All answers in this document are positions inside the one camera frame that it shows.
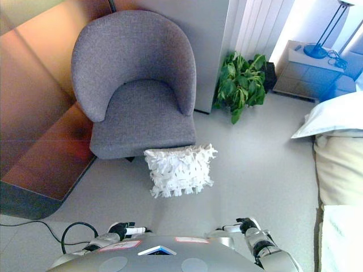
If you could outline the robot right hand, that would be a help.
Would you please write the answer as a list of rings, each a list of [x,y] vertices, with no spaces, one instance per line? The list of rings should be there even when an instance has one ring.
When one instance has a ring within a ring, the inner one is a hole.
[[[226,231],[228,233],[241,232],[242,234],[245,234],[250,228],[256,228],[259,231],[261,230],[258,222],[254,218],[237,218],[236,222],[236,224],[225,225],[217,230]]]

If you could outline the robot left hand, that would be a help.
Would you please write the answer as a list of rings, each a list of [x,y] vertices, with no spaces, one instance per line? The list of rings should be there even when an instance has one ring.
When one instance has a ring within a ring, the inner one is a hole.
[[[131,238],[133,235],[151,232],[147,227],[136,227],[135,222],[116,222],[110,226],[108,233],[116,233],[120,241]]]

